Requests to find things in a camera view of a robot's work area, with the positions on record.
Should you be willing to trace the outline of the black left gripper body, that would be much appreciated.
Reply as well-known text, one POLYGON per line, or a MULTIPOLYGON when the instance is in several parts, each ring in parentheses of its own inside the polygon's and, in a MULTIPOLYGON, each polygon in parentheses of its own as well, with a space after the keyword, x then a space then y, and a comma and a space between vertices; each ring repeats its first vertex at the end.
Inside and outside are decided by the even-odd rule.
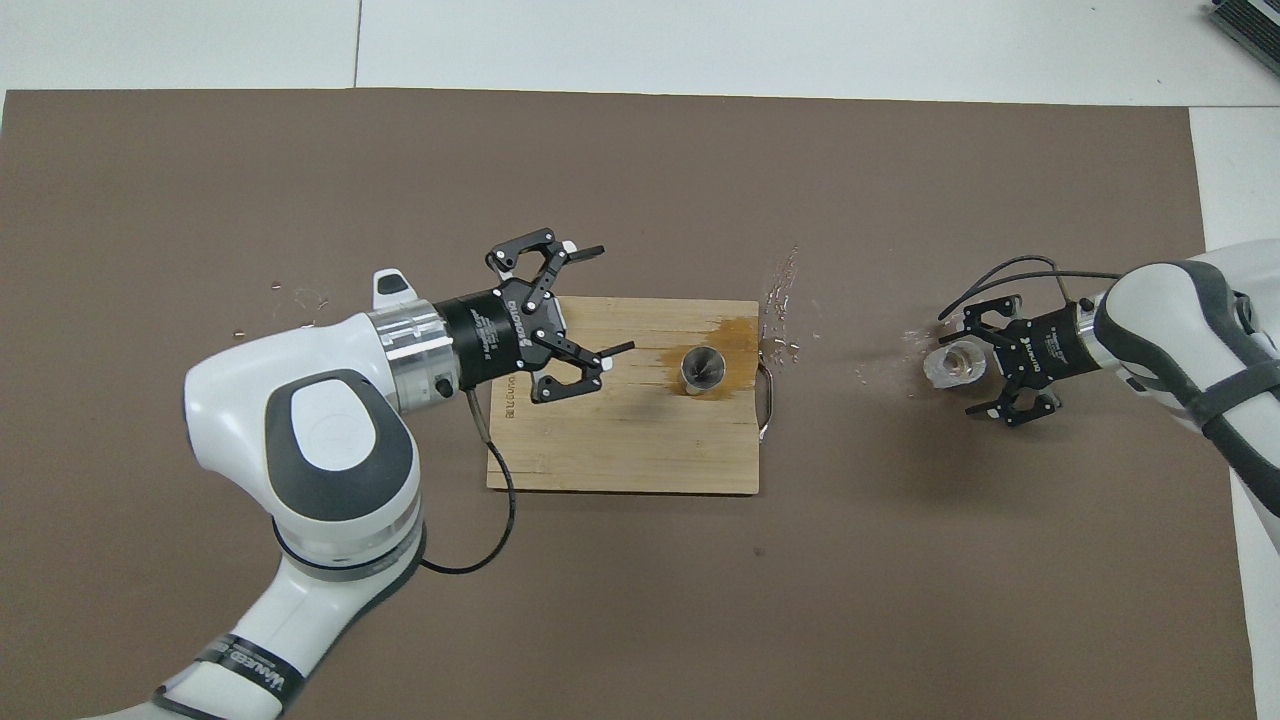
POLYGON ((518 370, 539 372, 553 359, 535 336, 564 334, 559 300, 550 295, 526 313, 529 295, 529 284, 499 284, 434 305, 452 338, 461 389, 518 370))

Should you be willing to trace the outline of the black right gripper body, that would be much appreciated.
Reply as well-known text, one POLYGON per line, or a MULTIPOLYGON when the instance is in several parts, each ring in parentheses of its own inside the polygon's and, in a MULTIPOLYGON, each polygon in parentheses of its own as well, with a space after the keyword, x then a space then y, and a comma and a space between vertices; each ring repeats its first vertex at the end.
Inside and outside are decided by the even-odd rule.
POLYGON ((1076 306, 1066 306, 1033 319, 1011 320, 998 331, 995 356, 1002 377, 1018 388, 1046 388, 1093 372, 1078 315, 1076 306))

